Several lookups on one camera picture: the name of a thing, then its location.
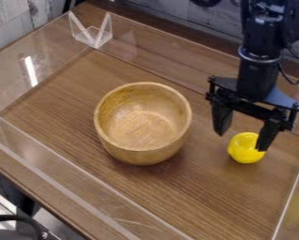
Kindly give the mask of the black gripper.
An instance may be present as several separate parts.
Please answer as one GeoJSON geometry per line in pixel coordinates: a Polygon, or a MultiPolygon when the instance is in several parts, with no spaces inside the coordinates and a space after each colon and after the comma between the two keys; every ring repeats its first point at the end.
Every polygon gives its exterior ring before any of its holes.
{"type": "Polygon", "coordinates": [[[263,98],[247,97],[238,94],[236,80],[228,77],[211,76],[210,90],[206,99],[211,105],[212,128],[223,136],[231,126],[232,112],[240,112],[262,120],[255,149],[269,150],[278,134],[291,130],[299,113],[299,101],[274,86],[263,98]]]}

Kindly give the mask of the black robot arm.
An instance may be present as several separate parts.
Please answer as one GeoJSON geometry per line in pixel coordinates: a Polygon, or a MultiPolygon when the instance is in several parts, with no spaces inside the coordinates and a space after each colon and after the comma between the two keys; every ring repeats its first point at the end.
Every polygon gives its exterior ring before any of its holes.
{"type": "Polygon", "coordinates": [[[242,0],[240,19],[238,77],[210,77],[207,100],[216,134],[227,132],[235,112],[263,121],[254,145],[263,152],[278,133],[293,129],[299,113],[299,101],[277,85],[278,77],[286,74],[283,51],[299,40],[299,0],[242,0]]]}

